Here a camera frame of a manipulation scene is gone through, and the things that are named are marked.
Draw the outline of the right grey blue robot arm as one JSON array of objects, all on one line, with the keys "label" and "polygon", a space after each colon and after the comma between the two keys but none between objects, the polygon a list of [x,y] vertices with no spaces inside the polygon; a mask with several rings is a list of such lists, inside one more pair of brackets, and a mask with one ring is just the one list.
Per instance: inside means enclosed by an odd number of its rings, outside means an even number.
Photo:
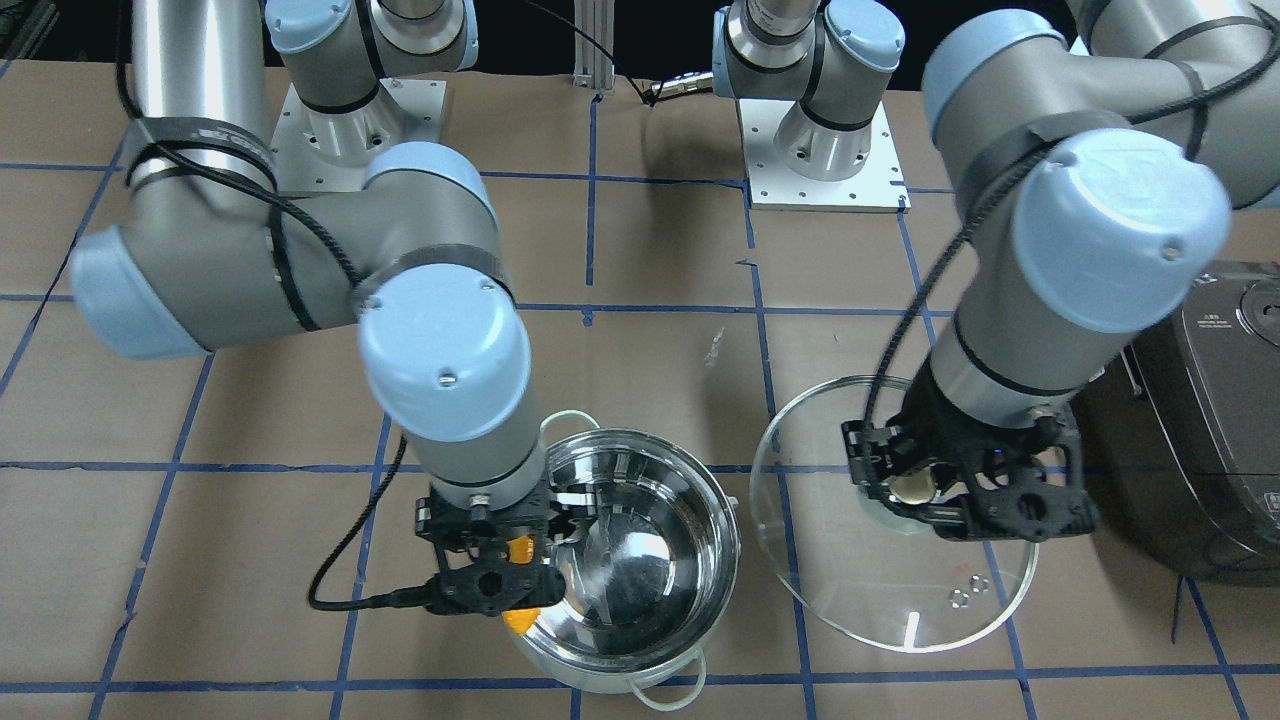
[{"label": "right grey blue robot arm", "polygon": [[128,1],[116,92],[132,218],[70,251],[76,306],[124,357],[206,355],[353,325],[375,400],[431,478],[421,585],[328,612],[544,609],[573,528],[554,510],[529,333],[463,155],[389,82],[477,55],[471,1]]}]

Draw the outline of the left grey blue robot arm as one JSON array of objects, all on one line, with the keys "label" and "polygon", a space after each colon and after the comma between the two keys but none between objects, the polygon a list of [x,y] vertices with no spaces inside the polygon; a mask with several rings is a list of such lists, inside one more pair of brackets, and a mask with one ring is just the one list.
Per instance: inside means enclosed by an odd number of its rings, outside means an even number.
[{"label": "left grey blue robot arm", "polygon": [[1020,8],[922,74],[961,229],[842,434],[890,525],[1084,536],[1070,400],[1180,305],[1238,209],[1277,205],[1277,17],[1261,1],[1071,1],[1085,53]]}]

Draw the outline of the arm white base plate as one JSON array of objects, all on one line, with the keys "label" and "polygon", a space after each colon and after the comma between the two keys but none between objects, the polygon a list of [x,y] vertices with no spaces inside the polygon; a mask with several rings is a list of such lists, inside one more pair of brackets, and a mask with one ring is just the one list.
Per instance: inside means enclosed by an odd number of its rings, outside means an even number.
[{"label": "arm white base plate", "polygon": [[269,143],[279,193],[361,190],[365,168],[390,146],[440,138],[447,95],[444,79],[384,79],[369,105],[330,115],[306,106],[291,86]]},{"label": "arm white base plate", "polygon": [[869,126],[818,126],[797,102],[737,101],[750,204],[756,210],[896,213],[911,208],[884,106]]}]

